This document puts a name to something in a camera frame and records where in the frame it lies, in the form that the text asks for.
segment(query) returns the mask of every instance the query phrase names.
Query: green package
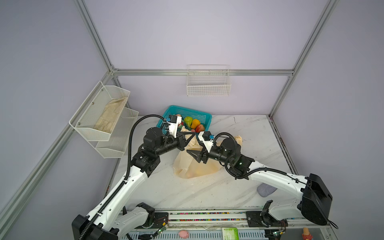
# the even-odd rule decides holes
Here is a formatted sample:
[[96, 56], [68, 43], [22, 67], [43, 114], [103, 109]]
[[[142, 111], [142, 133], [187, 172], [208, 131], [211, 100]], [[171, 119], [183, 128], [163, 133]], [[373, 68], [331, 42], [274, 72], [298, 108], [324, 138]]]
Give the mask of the green package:
[[223, 227], [223, 240], [239, 240], [239, 234], [235, 227]]

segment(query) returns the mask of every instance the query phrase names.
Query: white wire basket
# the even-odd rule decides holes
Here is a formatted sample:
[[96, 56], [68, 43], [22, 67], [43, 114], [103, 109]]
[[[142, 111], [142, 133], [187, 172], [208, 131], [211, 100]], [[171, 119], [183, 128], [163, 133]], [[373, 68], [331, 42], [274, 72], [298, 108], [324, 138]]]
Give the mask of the white wire basket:
[[188, 65], [187, 96], [229, 96], [229, 65]]
[[71, 125], [87, 141], [108, 141], [116, 127], [117, 121], [120, 118], [123, 108], [121, 108], [120, 112], [118, 113], [110, 132], [104, 132], [95, 129], [95, 124], [103, 114], [105, 106], [111, 100], [126, 97], [122, 106], [125, 106], [128, 101], [128, 96], [130, 93], [128, 90], [116, 86], [104, 86], [102, 83], [101, 85], [101, 89], [98, 91], [97, 95], [92, 100], [92, 103], [89, 104], [83, 115], [77, 121], [76, 125]]
[[[73, 115], [69, 123], [103, 158], [121, 158], [128, 146], [129, 133], [139, 112], [125, 107], [130, 93], [128, 90], [116, 86], [105, 86], [101, 82], [96, 87], [100, 85], [100, 90], [83, 115], [80, 118], [76, 114]], [[110, 123], [108, 132], [95, 129], [106, 105], [114, 99], [124, 97], [126, 98], [119, 104], [121, 110], [113, 113], [116, 118]]]
[[112, 132], [109, 141], [100, 141], [95, 149], [104, 158], [121, 158], [128, 146], [128, 139], [131, 128], [136, 122], [138, 111], [123, 108], [120, 119]]

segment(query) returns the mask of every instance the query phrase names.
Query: red apple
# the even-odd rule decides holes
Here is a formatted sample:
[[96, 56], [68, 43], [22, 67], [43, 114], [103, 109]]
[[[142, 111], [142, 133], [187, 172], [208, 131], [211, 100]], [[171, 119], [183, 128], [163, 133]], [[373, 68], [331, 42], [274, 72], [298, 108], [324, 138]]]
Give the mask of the red apple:
[[197, 133], [199, 133], [199, 132], [201, 132], [201, 131], [204, 131], [204, 130], [205, 130], [205, 127], [204, 127], [202, 124], [200, 124], [200, 125], [197, 125], [197, 127], [195, 128], [195, 130], [196, 130]]

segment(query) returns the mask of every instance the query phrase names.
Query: teal plastic basket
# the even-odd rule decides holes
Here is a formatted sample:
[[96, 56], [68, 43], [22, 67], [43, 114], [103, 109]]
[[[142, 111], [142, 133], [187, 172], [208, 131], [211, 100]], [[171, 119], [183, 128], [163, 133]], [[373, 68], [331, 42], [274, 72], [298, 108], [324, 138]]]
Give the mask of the teal plastic basket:
[[[176, 115], [176, 114], [181, 114], [181, 117], [183, 119], [189, 116], [193, 119], [199, 120], [200, 123], [204, 125], [205, 131], [208, 131], [209, 125], [211, 124], [211, 120], [212, 120], [212, 115], [209, 113], [205, 113], [205, 112], [201, 112], [201, 111], [197, 111], [189, 108], [184, 108], [180, 106], [175, 106], [175, 105], [169, 106], [169, 108], [163, 114], [163, 117], [167, 118], [169, 115]], [[160, 120], [156, 127], [161, 127], [161, 123], [162, 121]]]

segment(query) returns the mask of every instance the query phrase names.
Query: lavender wall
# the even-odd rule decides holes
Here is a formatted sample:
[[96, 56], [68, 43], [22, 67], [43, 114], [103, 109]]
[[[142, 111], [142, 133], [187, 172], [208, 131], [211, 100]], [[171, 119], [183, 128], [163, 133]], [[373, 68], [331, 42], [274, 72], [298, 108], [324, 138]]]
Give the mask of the lavender wall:
[[[219, 64], [231, 69], [292, 69], [327, 0], [86, 2], [117, 68]], [[132, 92], [130, 106], [142, 114], [162, 114], [172, 104], [212, 114], [266, 114], [286, 77], [231, 77], [230, 97], [220, 98], [188, 98], [186, 77], [120, 81]], [[154, 98], [160, 94], [161, 101]]]
[[[106, 68], [72, 0], [0, 1], [0, 211]], [[104, 196], [115, 159], [74, 133], [7, 239], [68, 239]]]
[[340, 240], [367, 238], [384, 214], [383, 11], [341, 0], [274, 118], [299, 173], [333, 195]]

